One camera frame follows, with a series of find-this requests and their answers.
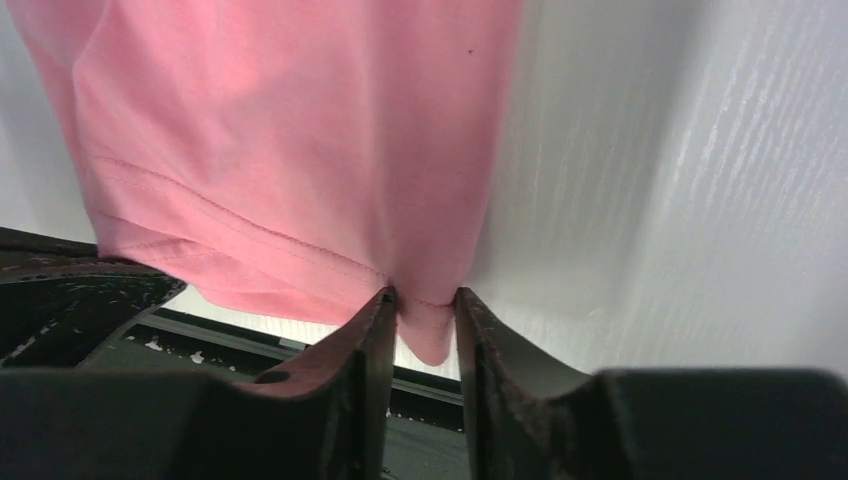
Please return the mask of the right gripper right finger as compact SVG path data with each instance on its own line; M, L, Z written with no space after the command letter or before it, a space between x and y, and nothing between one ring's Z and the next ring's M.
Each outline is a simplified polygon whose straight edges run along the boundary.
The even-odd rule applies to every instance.
M455 297L476 479L843 479L847 385L803 368L587 374Z

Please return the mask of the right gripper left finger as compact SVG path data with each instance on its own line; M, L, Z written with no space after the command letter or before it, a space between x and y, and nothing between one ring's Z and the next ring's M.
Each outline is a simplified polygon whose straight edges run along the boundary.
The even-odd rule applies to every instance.
M397 295L250 382L189 371L12 369L5 479L377 479Z

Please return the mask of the pink t-shirt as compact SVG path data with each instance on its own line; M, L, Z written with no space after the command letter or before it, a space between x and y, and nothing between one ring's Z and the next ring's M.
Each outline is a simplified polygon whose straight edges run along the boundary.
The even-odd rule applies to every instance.
M520 1L11 1L104 257L340 325L379 289L449 354Z

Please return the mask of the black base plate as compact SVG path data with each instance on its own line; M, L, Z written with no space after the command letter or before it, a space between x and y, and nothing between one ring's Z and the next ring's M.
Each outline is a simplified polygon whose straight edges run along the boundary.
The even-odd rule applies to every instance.
M126 327L183 287L153 268L101 258L90 244L3 229L1 376L12 369L202 372L127 371L101 364L123 340ZM257 368L248 380L209 374L250 382L275 366ZM377 479L465 479L467 459L454 424L431 426L409 410L393 412L389 399Z

